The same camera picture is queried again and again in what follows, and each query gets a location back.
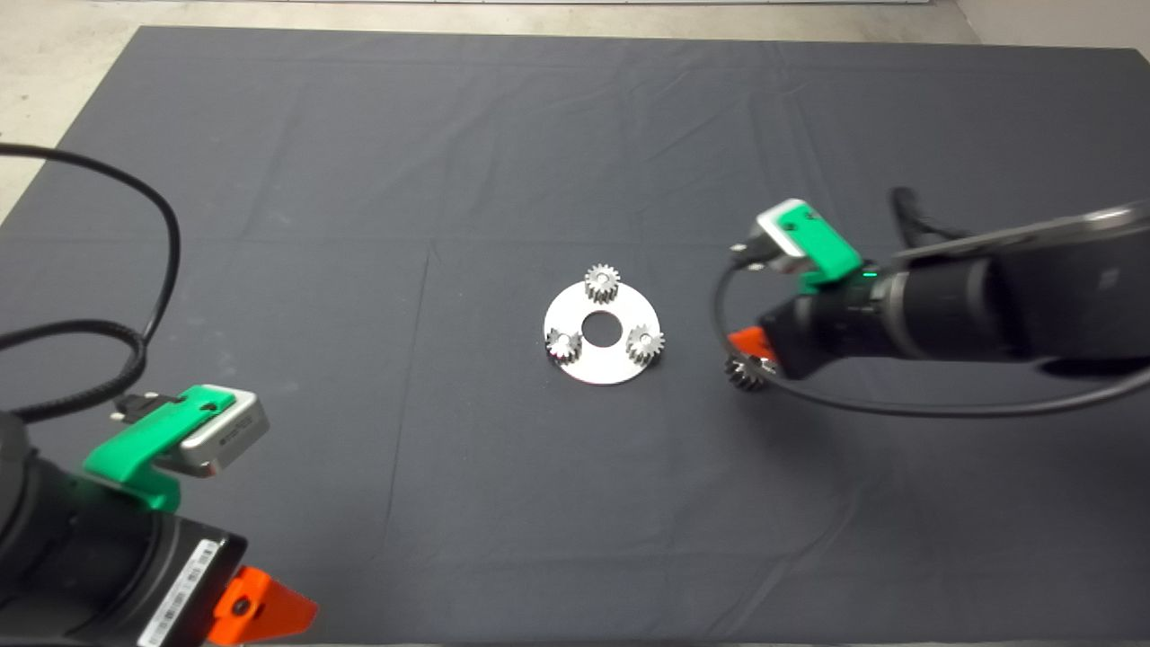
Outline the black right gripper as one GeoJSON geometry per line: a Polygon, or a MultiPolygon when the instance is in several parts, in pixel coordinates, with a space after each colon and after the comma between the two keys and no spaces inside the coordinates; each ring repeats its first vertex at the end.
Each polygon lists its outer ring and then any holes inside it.
{"type": "Polygon", "coordinates": [[[842,359],[898,359],[883,313],[888,283],[883,274],[851,275],[764,311],[760,328],[730,332],[728,341],[744,355],[775,361],[793,380],[842,359]]]}

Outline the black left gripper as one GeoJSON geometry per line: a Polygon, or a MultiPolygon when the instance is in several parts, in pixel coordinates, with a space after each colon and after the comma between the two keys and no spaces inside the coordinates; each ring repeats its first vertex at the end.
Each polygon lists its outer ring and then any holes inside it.
{"type": "Polygon", "coordinates": [[[319,604],[263,570],[235,573],[247,545],[34,463],[26,471],[28,644],[200,646],[208,634],[210,644],[238,646],[302,634],[319,604]]]}

